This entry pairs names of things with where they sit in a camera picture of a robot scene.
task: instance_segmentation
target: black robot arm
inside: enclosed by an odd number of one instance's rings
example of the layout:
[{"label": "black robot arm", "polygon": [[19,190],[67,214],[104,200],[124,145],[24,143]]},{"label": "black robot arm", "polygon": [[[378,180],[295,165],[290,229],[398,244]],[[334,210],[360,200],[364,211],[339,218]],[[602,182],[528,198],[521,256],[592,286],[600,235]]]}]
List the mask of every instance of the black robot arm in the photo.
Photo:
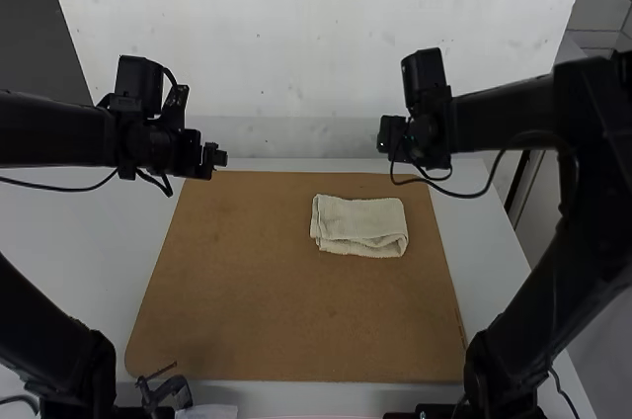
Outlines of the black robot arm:
[{"label": "black robot arm", "polygon": [[[172,83],[164,105],[163,75]],[[167,68],[134,56],[120,58],[115,91],[96,108],[0,90],[0,167],[113,167],[129,180],[144,168],[209,180],[227,155],[185,128],[188,96]]]},{"label": "black robot arm", "polygon": [[[164,105],[163,75],[172,83]],[[120,58],[115,91],[96,108],[0,91],[0,167],[99,166],[129,180],[156,182],[141,169],[165,182],[167,175],[208,180],[227,155],[185,128],[188,94],[167,68],[132,56]],[[161,188],[170,195],[168,183]],[[173,409],[158,403],[176,393],[191,405],[183,377],[155,391],[140,378],[143,407],[115,408],[112,343],[62,312],[2,254],[0,304],[15,306],[4,311],[0,364],[39,397],[42,418],[172,418]]]},{"label": "black robot arm", "polygon": [[382,117],[377,148],[389,160],[449,168],[457,152],[556,148],[562,196],[546,253],[467,349],[469,404],[420,404],[416,417],[543,417],[536,389],[553,359],[630,285],[631,57],[565,63],[549,76],[456,98],[438,48],[402,61],[410,117]]}]

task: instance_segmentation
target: white table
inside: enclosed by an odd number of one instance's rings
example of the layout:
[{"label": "white table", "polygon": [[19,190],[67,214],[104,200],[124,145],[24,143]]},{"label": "white table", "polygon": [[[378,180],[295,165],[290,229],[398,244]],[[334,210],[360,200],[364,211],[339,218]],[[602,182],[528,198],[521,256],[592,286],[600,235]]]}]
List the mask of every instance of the white table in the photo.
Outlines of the white table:
[{"label": "white table", "polygon": [[[388,164],[383,159],[233,159],[230,168],[383,173]],[[399,169],[410,172],[407,167]],[[16,170],[13,175],[80,186],[106,172],[33,169]],[[487,176],[479,159],[456,159],[454,176],[445,185],[455,191],[474,191]],[[173,185],[178,195],[182,181],[174,180]],[[529,268],[493,188],[472,201],[431,194],[465,332],[471,339],[508,304]],[[122,357],[176,201],[177,197],[165,199],[157,189],[140,181],[112,180],[97,192],[71,196],[0,186],[0,246],[5,256],[67,313],[100,329],[113,341],[118,351],[122,404],[137,404],[139,400]],[[581,417],[594,418],[566,353],[558,357],[555,366]],[[0,370],[0,395],[20,388],[15,376]],[[193,390],[198,403],[238,404],[243,418],[312,414],[379,417],[386,411],[412,411],[418,402],[454,401],[461,394],[458,385],[254,381],[196,381]],[[550,419],[572,418],[550,380],[540,388],[540,405]],[[24,406],[4,407],[16,418],[29,417]]]}]

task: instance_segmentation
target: cable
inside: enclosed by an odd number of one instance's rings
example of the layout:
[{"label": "cable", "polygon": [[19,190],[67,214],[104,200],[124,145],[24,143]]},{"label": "cable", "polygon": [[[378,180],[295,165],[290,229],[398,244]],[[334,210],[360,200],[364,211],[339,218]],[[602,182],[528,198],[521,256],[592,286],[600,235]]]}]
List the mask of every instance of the cable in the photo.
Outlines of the cable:
[{"label": "cable", "polygon": [[575,197],[575,193],[577,192],[577,183],[579,180],[579,162],[577,160],[577,156],[573,153],[572,151],[572,147],[568,144],[568,142],[566,142],[562,137],[560,137],[559,135],[550,132],[550,131],[546,131],[546,130],[527,130],[525,132],[521,132],[517,135],[515,135],[514,137],[512,137],[508,143],[507,146],[504,147],[496,156],[496,158],[494,159],[494,163],[492,164],[492,169],[490,170],[490,175],[487,179],[487,182],[485,183],[485,185],[483,186],[483,188],[481,190],[479,190],[478,192],[473,192],[471,194],[459,194],[456,192],[451,192],[450,190],[444,189],[443,187],[437,185],[433,179],[430,179],[428,177],[415,177],[412,179],[406,179],[406,180],[402,180],[402,181],[396,181],[395,177],[393,175],[393,169],[395,167],[395,154],[397,153],[399,146],[401,144],[402,139],[404,138],[405,132],[402,133],[402,136],[399,138],[399,140],[397,141],[397,145],[395,147],[395,152],[392,156],[391,159],[391,167],[390,167],[390,178],[391,178],[391,182],[393,183],[393,185],[397,185],[397,186],[402,186],[402,185],[408,185],[408,184],[412,184],[412,183],[416,183],[416,182],[421,182],[424,184],[427,184],[428,186],[432,187],[433,189],[437,190],[438,192],[447,195],[449,197],[454,197],[456,199],[465,199],[465,200],[469,200],[469,199],[477,199],[479,197],[482,197],[483,195],[485,195],[489,190],[490,187],[492,186],[492,181],[494,180],[494,176],[496,175],[496,171],[498,170],[498,166],[501,162],[501,159],[503,158],[503,156],[505,155],[505,153],[512,147],[513,144],[522,141],[522,140],[529,140],[530,138],[536,137],[536,136],[548,136],[552,139],[555,139],[558,143],[561,143],[561,145],[564,145],[568,148],[568,155],[572,155],[574,157],[574,165],[575,165],[575,171],[576,171],[576,183],[575,183],[575,188],[572,194],[572,199]]},{"label": "cable", "polygon": [[447,179],[449,179],[452,176],[452,164],[450,164],[449,168],[447,169],[448,170],[447,175],[442,175],[441,177],[431,177],[419,165],[413,164],[413,166],[419,171],[420,174],[422,174],[423,177],[425,177],[427,180],[432,180],[434,182],[445,182]]},{"label": "cable", "polygon": [[456,417],[456,411],[459,410],[459,408],[465,404],[465,400],[466,400],[466,396],[465,393],[463,393],[463,395],[461,396],[461,398],[458,400],[458,402],[454,405],[454,409],[452,409],[452,415],[450,416],[450,419],[454,419]]},{"label": "cable", "polygon": [[145,174],[140,169],[136,169],[136,175],[140,177],[142,180],[144,180],[145,182],[149,182],[151,185],[155,185],[156,187],[158,187],[160,190],[162,190],[162,193],[165,194],[167,197],[171,197],[172,195],[174,195],[174,191],[171,188],[169,179],[167,178],[165,174],[161,175],[164,185],[161,185],[160,182],[158,182],[152,176]]},{"label": "cable", "polygon": [[171,72],[171,70],[165,66],[162,67],[162,72],[163,74],[169,79],[169,81],[171,82],[171,85],[176,87],[178,86],[178,83],[176,82],[176,77],[174,76],[174,74]]},{"label": "cable", "polygon": [[578,414],[577,409],[575,408],[575,404],[573,404],[573,401],[571,400],[569,395],[566,393],[566,391],[562,389],[562,384],[560,383],[560,377],[558,376],[557,372],[553,370],[553,367],[549,368],[549,373],[555,379],[555,388],[557,389],[558,394],[566,400],[566,403],[569,405],[571,412],[573,412],[573,416],[575,417],[575,419],[580,419],[580,415]]},{"label": "cable", "polygon": [[48,190],[48,191],[51,191],[51,192],[62,192],[62,193],[65,193],[65,194],[78,194],[80,192],[90,192],[92,190],[97,190],[97,189],[103,187],[104,185],[106,185],[108,182],[110,182],[112,180],[114,175],[117,174],[118,170],[119,169],[115,169],[114,171],[112,171],[112,173],[108,177],[103,179],[98,184],[91,185],[90,187],[80,187],[80,188],[55,187],[55,186],[52,186],[52,185],[34,184],[32,182],[24,182],[22,180],[10,179],[9,177],[4,177],[4,176],[0,176],[0,182],[4,182],[5,184],[17,185],[18,187],[25,187],[27,189]]},{"label": "cable", "polygon": [[33,413],[37,416],[40,414],[40,407],[38,406],[38,402],[32,396],[27,396],[26,394],[17,394],[15,396],[3,397],[0,399],[0,406],[3,404],[9,404],[11,402],[24,402],[31,409],[33,409]]}]

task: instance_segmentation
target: cork board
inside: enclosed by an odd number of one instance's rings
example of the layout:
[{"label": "cork board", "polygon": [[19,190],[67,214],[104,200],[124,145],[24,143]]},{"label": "cork board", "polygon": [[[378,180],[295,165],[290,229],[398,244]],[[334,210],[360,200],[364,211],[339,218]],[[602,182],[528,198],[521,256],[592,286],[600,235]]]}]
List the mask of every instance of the cork board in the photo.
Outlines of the cork board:
[{"label": "cork board", "polygon": [[[399,198],[402,258],[323,253],[312,198]],[[428,189],[388,176],[227,172],[187,181],[127,349],[135,377],[461,381],[465,343]]]}]

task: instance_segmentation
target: beige towel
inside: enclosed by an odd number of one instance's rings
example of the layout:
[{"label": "beige towel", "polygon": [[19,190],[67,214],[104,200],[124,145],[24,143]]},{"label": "beige towel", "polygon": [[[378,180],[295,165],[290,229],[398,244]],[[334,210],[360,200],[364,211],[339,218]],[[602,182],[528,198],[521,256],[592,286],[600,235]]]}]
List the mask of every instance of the beige towel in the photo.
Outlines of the beige towel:
[{"label": "beige towel", "polygon": [[317,195],[309,235],[321,251],[370,258],[398,258],[408,245],[399,199],[343,200]]}]

